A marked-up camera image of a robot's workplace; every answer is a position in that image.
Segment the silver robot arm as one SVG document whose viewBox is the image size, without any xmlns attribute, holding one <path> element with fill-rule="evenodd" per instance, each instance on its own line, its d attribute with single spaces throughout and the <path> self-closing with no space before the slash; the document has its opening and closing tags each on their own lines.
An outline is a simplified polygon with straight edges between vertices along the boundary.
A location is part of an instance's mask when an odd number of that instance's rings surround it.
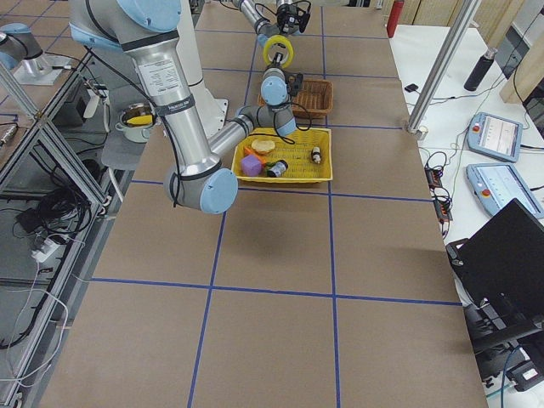
<svg viewBox="0 0 544 408">
<path fill-rule="evenodd" d="M 174 204 L 204 213 L 226 212 L 235 201 L 238 180 L 222 156 L 255 128 L 273 128 L 281 137 L 296 130 L 286 68 L 292 44 L 279 26 L 258 15 L 252 1 L 235 7 L 253 24 L 263 48 L 266 70 L 263 106 L 245 106 L 212 137 L 207 137 L 179 58 L 178 26 L 189 16 L 180 1 L 72 1 L 71 35 L 89 48 L 127 54 L 143 86 L 142 93 L 161 118 L 175 164 L 164 182 Z"/>
<path fill-rule="evenodd" d="M 276 10 L 272 12 L 275 17 L 272 20 L 264 15 L 267 8 L 265 4 L 245 0 L 231 3 L 231 8 L 240 11 L 246 17 L 262 40 L 275 35 L 289 37 L 304 33 L 311 15 L 311 3 L 303 9 L 300 7 L 300 1 L 276 1 Z"/>
</svg>

